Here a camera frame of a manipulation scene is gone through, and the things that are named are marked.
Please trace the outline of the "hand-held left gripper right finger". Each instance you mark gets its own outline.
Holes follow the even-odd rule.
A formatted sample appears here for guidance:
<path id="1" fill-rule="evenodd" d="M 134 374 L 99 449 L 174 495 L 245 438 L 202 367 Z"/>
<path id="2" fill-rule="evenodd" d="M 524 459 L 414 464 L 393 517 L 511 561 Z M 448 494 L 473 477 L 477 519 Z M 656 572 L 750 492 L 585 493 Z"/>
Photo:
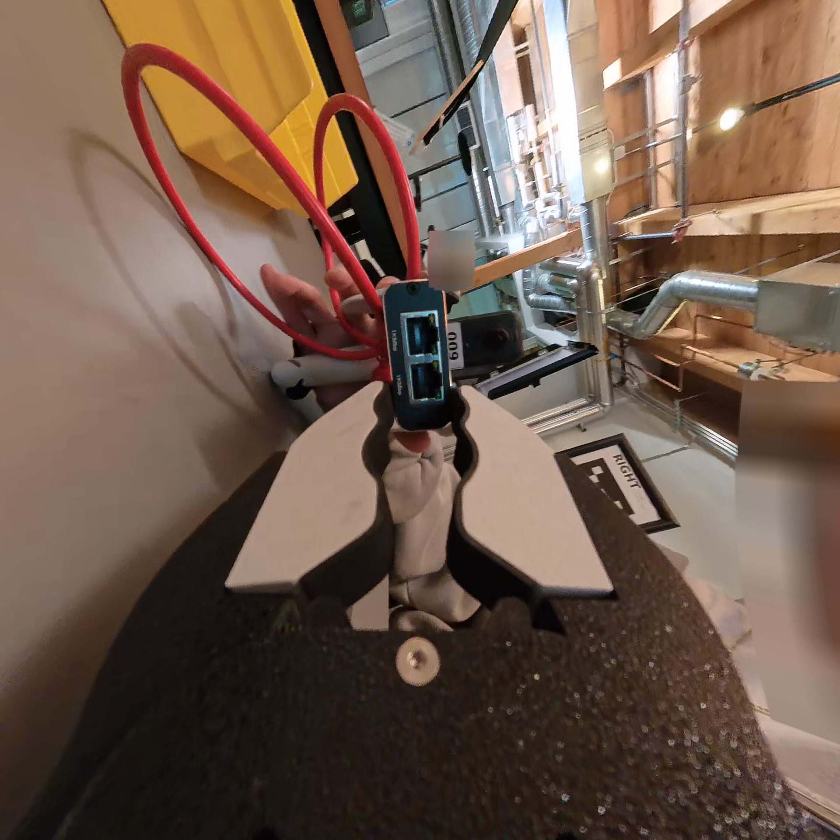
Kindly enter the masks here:
<path id="1" fill-rule="evenodd" d="M 447 565 L 477 600 L 599 599 L 614 588 L 554 454 L 474 387 L 453 394 L 458 473 Z"/>

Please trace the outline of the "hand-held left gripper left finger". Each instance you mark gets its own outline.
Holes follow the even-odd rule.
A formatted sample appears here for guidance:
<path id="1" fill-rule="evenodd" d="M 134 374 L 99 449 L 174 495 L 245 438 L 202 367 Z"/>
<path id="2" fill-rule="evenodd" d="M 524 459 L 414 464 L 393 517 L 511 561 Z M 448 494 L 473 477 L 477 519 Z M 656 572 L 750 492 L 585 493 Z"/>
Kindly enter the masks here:
<path id="1" fill-rule="evenodd" d="M 365 387 L 290 446 L 226 579 L 233 592 L 360 600 L 388 575 L 391 390 Z"/>

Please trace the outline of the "black ethernet splitter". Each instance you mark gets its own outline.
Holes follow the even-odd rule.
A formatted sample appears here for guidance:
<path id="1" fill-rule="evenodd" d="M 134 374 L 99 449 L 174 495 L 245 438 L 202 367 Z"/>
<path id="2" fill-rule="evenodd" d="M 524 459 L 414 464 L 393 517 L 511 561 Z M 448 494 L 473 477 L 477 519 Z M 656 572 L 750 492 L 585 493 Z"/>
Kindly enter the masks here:
<path id="1" fill-rule="evenodd" d="M 388 287 L 382 304 L 395 424 L 419 433 L 459 421 L 464 408 L 449 369 L 445 294 L 427 280 L 409 280 Z"/>

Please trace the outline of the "yellow plastic bin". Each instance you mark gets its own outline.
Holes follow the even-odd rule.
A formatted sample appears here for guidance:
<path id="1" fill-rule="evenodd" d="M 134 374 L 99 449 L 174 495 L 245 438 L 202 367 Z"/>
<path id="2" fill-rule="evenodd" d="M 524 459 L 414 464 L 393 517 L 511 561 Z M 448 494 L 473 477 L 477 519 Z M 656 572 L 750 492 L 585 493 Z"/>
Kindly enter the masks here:
<path id="1" fill-rule="evenodd" d="M 265 130 L 312 191 L 313 137 L 328 99 L 291 1 L 105 1 L 126 46 L 153 43 L 204 71 Z M 180 152 L 274 209 L 301 207 L 241 132 L 172 73 L 142 78 Z"/>

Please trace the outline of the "person's right forearm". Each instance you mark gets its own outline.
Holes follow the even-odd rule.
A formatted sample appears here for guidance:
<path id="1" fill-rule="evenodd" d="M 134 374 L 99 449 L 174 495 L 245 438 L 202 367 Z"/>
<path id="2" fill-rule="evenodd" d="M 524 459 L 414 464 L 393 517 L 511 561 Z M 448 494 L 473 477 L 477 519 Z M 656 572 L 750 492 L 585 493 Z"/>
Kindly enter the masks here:
<path id="1" fill-rule="evenodd" d="M 394 628 L 448 630 L 468 623 L 480 602 L 447 566 L 447 540 L 459 474 L 436 433 L 394 433 L 383 483 L 395 525 L 389 573 Z"/>

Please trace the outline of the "person's right hand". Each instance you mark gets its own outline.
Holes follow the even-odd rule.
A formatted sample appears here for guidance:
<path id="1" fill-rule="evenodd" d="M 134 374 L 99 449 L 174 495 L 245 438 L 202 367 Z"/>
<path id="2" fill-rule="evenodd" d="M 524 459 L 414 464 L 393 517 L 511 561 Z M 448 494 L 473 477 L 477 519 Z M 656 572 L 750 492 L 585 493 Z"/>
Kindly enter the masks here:
<path id="1" fill-rule="evenodd" d="M 350 317 L 347 323 L 350 332 L 342 326 L 338 315 L 343 314 L 341 302 L 358 293 L 350 273 L 336 264 L 328 269 L 324 282 L 329 289 L 330 299 L 338 296 L 339 303 L 332 307 L 323 299 L 319 290 L 304 280 L 279 272 L 275 267 L 264 264 L 259 270 L 260 278 L 269 298 L 280 316 L 301 336 L 335 349 L 348 349 L 372 342 L 377 338 L 380 324 L 370 314 L 362 313 Z M 316 400 L 325 412 L 331 411 L 352 394 L 361 389 L 361 384 L 335 384 L 316 388 Z M 424 455 L 433 443 L 428 432 L 392 432 L 392 438 L 407 452 Z"/>

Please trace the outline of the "black framed marker sign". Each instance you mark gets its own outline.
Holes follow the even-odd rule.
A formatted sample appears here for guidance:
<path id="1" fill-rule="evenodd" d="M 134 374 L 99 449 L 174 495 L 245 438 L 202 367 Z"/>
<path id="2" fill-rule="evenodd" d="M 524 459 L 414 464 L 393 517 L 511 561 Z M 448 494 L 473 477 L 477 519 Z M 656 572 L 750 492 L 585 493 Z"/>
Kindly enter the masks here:
<path id="1" fill-rule="evenodd" d="M 679 528 L 679 522 L 624 434 L 562 450 L 610 502 L 647 534 Z"/>

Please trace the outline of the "silver ventilation duct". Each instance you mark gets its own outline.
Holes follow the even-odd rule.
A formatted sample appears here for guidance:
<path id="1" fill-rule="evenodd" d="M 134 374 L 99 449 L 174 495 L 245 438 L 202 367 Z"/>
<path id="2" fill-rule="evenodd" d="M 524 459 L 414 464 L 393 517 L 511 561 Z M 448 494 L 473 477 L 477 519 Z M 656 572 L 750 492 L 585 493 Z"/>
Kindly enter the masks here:
<path id="1" fill-rule="evenodd" d="M 607 300 L 687 269 L 838 285 L 838 2 L 564 2 L 596 34 Z"/>

